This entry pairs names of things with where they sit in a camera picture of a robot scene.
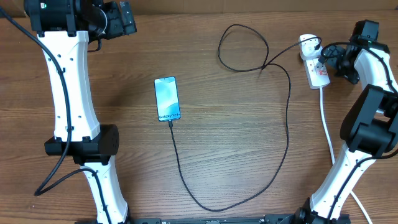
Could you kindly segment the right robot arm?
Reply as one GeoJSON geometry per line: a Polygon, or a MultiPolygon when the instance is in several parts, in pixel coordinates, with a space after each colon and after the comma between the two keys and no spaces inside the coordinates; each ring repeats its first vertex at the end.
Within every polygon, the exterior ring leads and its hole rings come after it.
{"type": "Polygon", "coordinates": [[[348,42],[322,47],[313,34],[299,37],[312,89],[322,88],[315,80],[327,78],[328,64],[336,76],[360,83],[363,91],[341,124],[344,143],[326,179],[282,223],[348,223],[341,209],[357,181],[377,160],[397,155],[397,82],[389,65],[390,50],[378,42],[378,35],[379,23],[363,20],[355,24],[348,42]]]}

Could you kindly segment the blue Galaxy smartphone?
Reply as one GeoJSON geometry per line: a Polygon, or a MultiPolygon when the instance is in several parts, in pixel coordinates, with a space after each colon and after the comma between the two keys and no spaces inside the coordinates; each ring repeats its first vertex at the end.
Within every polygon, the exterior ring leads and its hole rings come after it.
{"type": "Polygon", "coordinates": [[[158,78],[154,80],[157,115],[160,122],[181,118],[175,77],[158,78]]]}

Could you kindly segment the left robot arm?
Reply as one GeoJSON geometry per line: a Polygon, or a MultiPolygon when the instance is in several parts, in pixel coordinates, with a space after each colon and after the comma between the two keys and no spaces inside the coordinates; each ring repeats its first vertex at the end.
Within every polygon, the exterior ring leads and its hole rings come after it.
{"type": "Polygon", "coordinates": [[[131,223],[116,173],[119,131],[113,124],[100,124],[96,117],[87,60],[90,43],[136,32],[130,4],[28,0],[24,10],[50,75],[55,130],[45,143],[46,153],[73,158],[90,186],[96,223],[131,223]]]}

